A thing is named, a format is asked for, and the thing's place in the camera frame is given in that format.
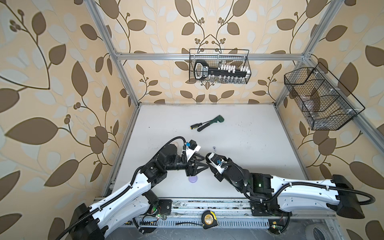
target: purple disc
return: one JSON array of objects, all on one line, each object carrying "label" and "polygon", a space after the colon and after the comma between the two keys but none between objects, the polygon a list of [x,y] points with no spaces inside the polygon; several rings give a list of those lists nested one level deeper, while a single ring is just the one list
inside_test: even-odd
[{"label": "purple disc", "polygon": [[191,182],[191,183],[197,182],[197,176],[190,176],[189,177],[189,182]]}]

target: white tabletop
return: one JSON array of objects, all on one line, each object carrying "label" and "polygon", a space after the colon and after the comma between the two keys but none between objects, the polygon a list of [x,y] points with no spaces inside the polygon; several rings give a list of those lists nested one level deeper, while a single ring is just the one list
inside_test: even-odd
[{"label": "white tabletop", "polygon": [[[224,118],[201,132],[190,125],[217,115]],[[132,179],[137,167],[147,163],[170,139],[183,136],[201,146],[205,156],[213,152],[230,157],[250,172],[304,180],[299,163],[272,105],[143,105],[124,155],[114,190]],[[158,197],[244,197],[225,179],[219,182],[210,169],[192,184],[184,170],[168,171],[152,190]]]}]

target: wire basket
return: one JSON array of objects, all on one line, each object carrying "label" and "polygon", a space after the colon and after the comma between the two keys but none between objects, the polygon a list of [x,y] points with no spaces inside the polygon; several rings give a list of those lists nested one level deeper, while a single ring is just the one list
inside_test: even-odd
[{"label": "wire basket", "polygon": [[[311,130],[339,130],[365,109],[363,104],[324,65],[314,68],[299,68],[284,75],[284,84],[290,92]],[[325,78],[330,73],[337,80],[334,88]],[[359,109],[349,104],[353,98],[361,105]]]},{"label": "wire basket", "polygon": [[247,84],[252,74],[248,53],[249,50],[243,49],[191,48],[189,79],[201,83]]}]

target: yellow and black tape measure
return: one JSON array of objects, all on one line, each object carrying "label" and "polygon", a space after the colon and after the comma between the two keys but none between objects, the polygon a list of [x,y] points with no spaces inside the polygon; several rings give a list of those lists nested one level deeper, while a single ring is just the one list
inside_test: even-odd
[{"label": "yellow and black tape measure", "polygon": [[212,211],[205,211],[201,216],[201,222],[203,223],[203,228],[208,229],[210,227],[217,226],[216,215]]}]

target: floral wallpaper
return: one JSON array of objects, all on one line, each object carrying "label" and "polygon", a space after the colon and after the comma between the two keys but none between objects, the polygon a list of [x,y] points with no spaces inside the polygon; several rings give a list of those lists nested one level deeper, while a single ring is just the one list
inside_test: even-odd
[{"label": "floral wallpaper", "polygon": [[345,1],[312,57],[340,78],[384,135],[384,2]]},{"label": "floral wallpaper", "polygon": [[[312,57],[365,105],[361,114],[384,134],[384,2],[344,3]],[[311,178],[341,174],[355,189],[376,198],[374,204],[361,206],[364,219],[338,218],[346,238],[384,239],[384,157],[352,121],[338,131],[311,131],[292,98],[287,96],[279,110]]]},{"label": "floral wallpaper", "polygon": [[160,104],[273,103],[284,86],[284,74],[294,67],[292,61],[250,61],[252,75],[247,84],[220,84],[189,79],[186,61],[127,60],[123,64],[137,99]]},{"label": "floral wallpaper", "polygon": [[82,1],[0,0],[0,239],[100,196],[133,106]]},{"label": "floral wallpaper", "polygon": [[122,53],[301,53],[330,0],[96,0]]}]

